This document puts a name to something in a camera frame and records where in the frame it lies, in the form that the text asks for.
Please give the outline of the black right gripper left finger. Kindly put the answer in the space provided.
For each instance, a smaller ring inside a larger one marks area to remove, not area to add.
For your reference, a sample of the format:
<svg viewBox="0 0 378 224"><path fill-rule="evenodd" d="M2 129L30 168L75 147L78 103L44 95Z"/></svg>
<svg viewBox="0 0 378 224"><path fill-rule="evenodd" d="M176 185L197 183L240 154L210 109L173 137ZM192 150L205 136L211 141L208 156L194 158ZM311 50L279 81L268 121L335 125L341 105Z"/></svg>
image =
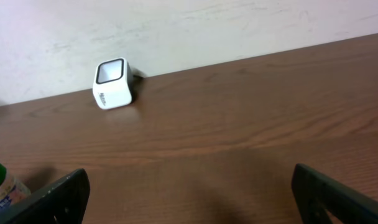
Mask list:
<svg viewBox="0 0 378 224"><path fill-rule="evenodd" d="M0 224L81 224L89 196L88 175L77 169L0 210Z"/></svg>

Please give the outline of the green cap bottle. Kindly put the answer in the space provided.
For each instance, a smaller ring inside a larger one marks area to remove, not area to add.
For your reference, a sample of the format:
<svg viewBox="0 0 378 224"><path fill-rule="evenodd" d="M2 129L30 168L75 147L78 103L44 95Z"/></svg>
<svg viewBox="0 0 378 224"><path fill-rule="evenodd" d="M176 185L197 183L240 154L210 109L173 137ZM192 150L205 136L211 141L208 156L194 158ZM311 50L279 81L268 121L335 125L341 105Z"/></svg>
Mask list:
<svg viewBox="0 0 378 224"><path fill-rule="evenodd" d="M9 208L30 194L28 187L10 174L0 163L0 210Z"/></svg>

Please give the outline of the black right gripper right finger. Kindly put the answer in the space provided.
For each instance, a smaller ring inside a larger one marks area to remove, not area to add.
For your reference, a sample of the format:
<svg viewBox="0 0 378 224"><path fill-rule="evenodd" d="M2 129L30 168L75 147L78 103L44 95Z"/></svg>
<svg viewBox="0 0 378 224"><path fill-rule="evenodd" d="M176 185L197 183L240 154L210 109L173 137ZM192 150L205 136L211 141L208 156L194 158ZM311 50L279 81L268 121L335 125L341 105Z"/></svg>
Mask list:
<svg viewBox="0 0 378 224"><path fill-rule="evenodd" d="M291 188L303 223L331 223L330 212L345 224L378 224L377 201L305 164L295 166Z"/></svg>

